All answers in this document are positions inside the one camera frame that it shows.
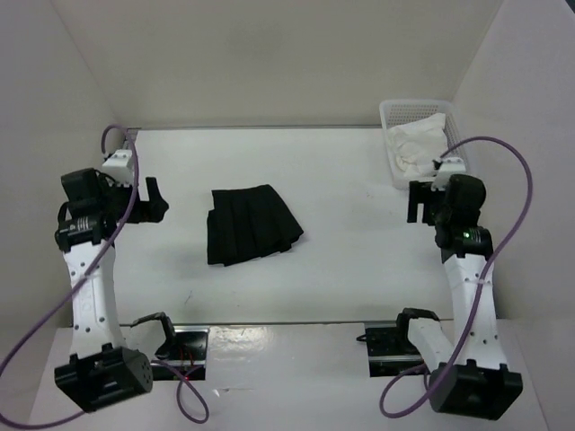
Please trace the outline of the black skirt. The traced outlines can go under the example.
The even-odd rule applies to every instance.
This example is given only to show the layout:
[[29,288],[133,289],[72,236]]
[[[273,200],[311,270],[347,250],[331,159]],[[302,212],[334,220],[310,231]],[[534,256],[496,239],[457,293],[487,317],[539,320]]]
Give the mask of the black skirt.
[[225,267],[289,251],[304,234],[279,193],[269,184],[215,189],[208,211],[209,265]]

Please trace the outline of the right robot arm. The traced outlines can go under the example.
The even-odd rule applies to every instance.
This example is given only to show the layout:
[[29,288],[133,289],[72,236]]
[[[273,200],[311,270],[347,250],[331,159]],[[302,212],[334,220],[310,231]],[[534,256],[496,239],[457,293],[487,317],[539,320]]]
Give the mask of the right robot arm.
[[523,391],[522,376],[509,369],[500,343],[492,293],[491,233],[479,225],[486,188],[481,180],[454,174],[442,185],[413,181],[410,223],[435,229],[447,274],[455,342],[438,316],[406,308],[397,318],[394,344],[418,351],[429,371],[427,399],[438,413],[498,420]]

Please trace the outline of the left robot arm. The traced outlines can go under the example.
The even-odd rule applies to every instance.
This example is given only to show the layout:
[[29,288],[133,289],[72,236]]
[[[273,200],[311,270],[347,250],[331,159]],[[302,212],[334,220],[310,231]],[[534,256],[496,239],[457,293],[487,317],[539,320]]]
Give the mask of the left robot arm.
[[70,282],[74,334],[70,357],[54,371],[56,386],[85,413],[149,393],[148,357],[128,347],[118,318],[113,270],[117,231],[125,224],[159,223],[169,205],[154,177],[145,179],[148,198],[94,168],[61,178],[67,200],[55,232]]

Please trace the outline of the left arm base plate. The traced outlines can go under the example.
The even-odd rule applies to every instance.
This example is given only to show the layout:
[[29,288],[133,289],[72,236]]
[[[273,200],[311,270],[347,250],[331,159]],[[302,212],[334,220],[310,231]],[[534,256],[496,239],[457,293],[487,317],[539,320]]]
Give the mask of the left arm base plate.
[[208,335],[208,327],[176,326],[175,336],[157,347],[152,358],[173,366],[189,381],[204,381]]

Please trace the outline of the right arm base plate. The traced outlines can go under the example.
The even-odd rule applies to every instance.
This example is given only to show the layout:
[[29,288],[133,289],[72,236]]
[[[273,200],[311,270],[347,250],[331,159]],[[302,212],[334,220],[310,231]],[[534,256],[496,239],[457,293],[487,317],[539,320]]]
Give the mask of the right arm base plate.
[[372,378],[393,377],[423,363],[417,350],[403,341],[392,321],[367,322],[356,341],[367,348],[368,370]]

